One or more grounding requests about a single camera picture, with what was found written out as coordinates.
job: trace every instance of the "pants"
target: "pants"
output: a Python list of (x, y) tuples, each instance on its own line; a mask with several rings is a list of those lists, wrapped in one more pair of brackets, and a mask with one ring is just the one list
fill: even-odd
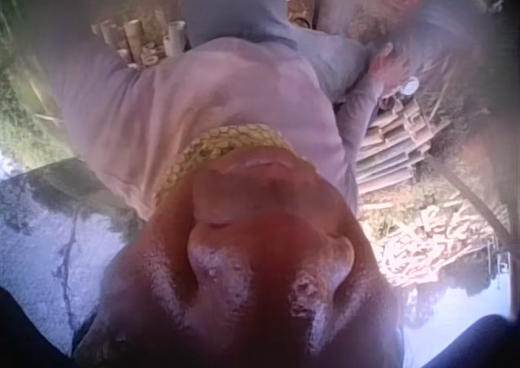
[(193, 47), (219, 37), (287, 45), (311, 63), (332, 102), (341, 99), (366, 70), (363, 45), (291, 25), (287, 0), (184, 0), (184, 17)]

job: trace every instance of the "person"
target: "person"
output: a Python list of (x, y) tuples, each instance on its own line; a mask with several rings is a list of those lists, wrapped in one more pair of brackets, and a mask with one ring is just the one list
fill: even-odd
[(289, 24), (286, 0), (183, 3), (193, 48), (145, 70), (82, 29), (80, 0), (39, 9), (33, 44), (74, 146), (147, 221), (107, 267), (76, 362), (400, 366), (353, 170), (405, 56), (367, 63)]

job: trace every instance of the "yellow beaded collar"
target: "yellow beaded collar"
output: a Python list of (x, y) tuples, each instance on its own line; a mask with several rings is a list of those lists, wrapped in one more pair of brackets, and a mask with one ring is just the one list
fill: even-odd
[(282, 135), (265, 124), (242, 124), (213, 128), (200, 135), (184, 149), (167, 170), (159, 190), (155, 193), (158, 206), (167, 192), (180, 178), (205, 162), (222, 157), (240, 147), (274, 146), (291, 149)]

